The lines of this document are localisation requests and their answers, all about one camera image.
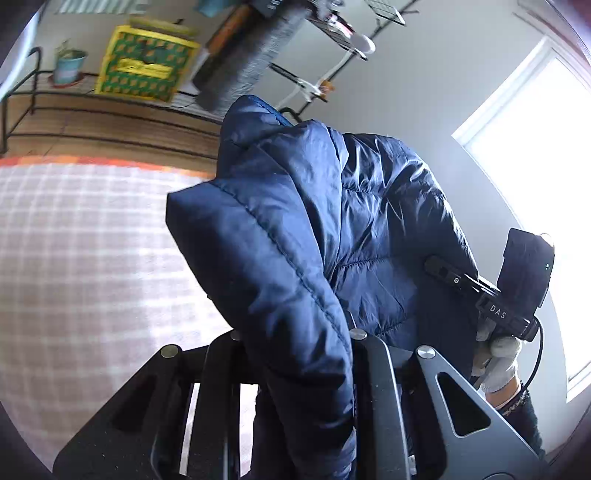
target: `white glove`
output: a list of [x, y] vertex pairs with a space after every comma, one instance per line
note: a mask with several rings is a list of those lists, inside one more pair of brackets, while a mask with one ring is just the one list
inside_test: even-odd
[[495, 322], [479, 322], [476, 339], [478, 346], [472, 363], [472, 375], [482, 377], [484, 393], [499, 391], [517, 375], [517, 356], [521, 352], [521, 341], [505, 336], [488, 341]]

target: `hand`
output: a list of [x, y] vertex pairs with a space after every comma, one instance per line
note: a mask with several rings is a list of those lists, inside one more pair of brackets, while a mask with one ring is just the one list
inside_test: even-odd
[[479, 324], [472, 375], [481, 378], [481, 388], [486, 399], [498, 408], [521, 390], [517, 376], [517, 356], [521, 352], [521, 341], [513, 336], [490, 341], [489, 337], [495, 326], [491, 320]]

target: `potted plant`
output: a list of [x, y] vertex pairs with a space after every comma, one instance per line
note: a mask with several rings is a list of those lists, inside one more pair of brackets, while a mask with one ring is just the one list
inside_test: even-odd
[[56, 49], [56, 68], [53, 70], [55, 85], [68, 85], [80, 80], [80, 69], [88, 53], [68, 47], [68, 40]]

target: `green pattern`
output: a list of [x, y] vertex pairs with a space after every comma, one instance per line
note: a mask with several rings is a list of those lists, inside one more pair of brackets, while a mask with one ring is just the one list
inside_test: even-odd
[[[123, 32], [115, 35], [118, 36], [117, 41], [113, 49], [106, 53], [108, 63], [103, 72], [105, 77], [100, 92], [169, 102], [194, 49], [145, 35]], [[170, 74], [168, 78], [160, 79], [144, 74], [120, 72], [117, 66], [122, 59], [139, 60], [145, 64], [157, 63], [169, 67]]]

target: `black camera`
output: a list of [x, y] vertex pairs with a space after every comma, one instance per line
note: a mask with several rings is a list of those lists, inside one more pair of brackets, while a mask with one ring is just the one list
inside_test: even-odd
[[425, 261], [425, 271], [473, 300], [485, 318], [504, 333], [531, 342], [539, 329], [534, 313], [542, 306], [554, 267], [554, 245], [544, 235], [512, 228], [496, 286], [471, 278], [437, 256]]

